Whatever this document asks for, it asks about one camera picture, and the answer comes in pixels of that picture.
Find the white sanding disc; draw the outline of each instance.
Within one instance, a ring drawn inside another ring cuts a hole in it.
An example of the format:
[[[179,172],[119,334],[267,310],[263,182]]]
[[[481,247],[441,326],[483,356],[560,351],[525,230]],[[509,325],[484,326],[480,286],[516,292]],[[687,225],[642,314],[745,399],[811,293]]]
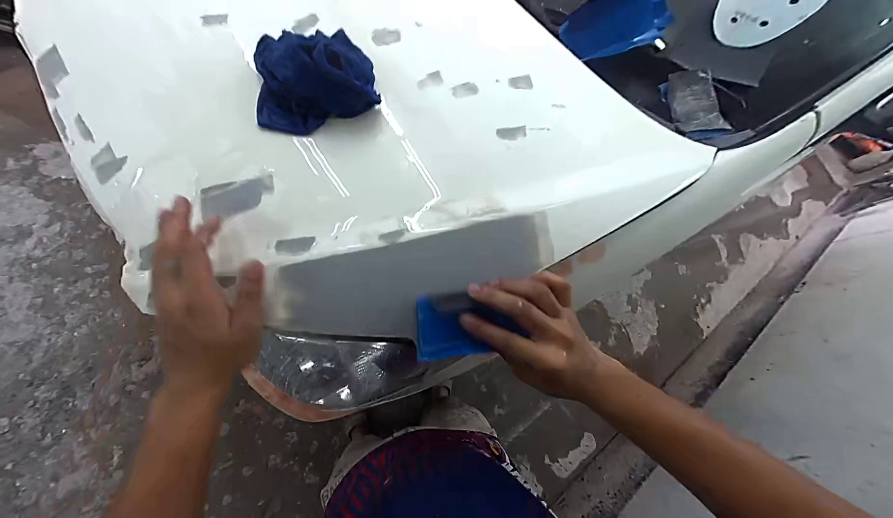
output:
[[[712,20],[718,41],[747,48],[774,40],[829,0],[719,0]]]

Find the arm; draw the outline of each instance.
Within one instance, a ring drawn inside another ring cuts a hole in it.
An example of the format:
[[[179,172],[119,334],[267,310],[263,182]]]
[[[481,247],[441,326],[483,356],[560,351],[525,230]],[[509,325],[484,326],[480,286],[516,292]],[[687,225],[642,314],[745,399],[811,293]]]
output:
[[[530,331],[527,339],[471,314],[461,319],[518,377],[592,408],[715,515],[868,516],[601,353],[581,329],[571,307],[571,285],[563,278],[543,272],[525,280],[472,285],[470,295]]]
[[[220,407],[235,373],[260,350],[263,266],[243,268],[235,307],[229,308],[206,253],[219,221],[196,232],[189,225],[185,198],[159,218],[153,295],[164,383],[130,475],[108,509],[111,518],[200,515]]]

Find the blue sanding block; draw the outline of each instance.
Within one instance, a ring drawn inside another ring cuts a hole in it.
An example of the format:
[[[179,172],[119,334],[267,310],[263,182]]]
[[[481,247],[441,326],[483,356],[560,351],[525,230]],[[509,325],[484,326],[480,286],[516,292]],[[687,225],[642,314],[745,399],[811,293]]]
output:
[[[415,308],[420,361],[494,352],[494,349],[463,329],[459,323],[462,313],[473,313],[508,331],[529,337],[529,333],[509,315],[479,303],[465,292],[421,297],[416,301]]]

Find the car headlight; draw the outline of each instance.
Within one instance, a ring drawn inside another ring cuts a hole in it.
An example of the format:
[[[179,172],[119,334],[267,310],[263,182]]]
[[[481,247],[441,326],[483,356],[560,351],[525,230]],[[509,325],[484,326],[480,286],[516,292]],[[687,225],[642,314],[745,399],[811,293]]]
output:
[[[294,399],[328,410],[368,406],[418,382],[430,364],[419,362],[411,340],[323,336],[265,329],[260,374]]]

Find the car hood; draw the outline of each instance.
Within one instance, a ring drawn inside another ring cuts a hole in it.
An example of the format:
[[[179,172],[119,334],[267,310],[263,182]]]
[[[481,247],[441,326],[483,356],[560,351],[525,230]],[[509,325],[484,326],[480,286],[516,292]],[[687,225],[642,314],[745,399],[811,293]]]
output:
[[[413,302],[530,274],[699,178],[715,150],[649,119],[513,0],[32,0],[17,32],[149,303],[155,214],[227,216],[224,286],[268,266],[269,324],[413,336]],[[343,28],[383,102],[309,137],[260,129],[262,34]]]

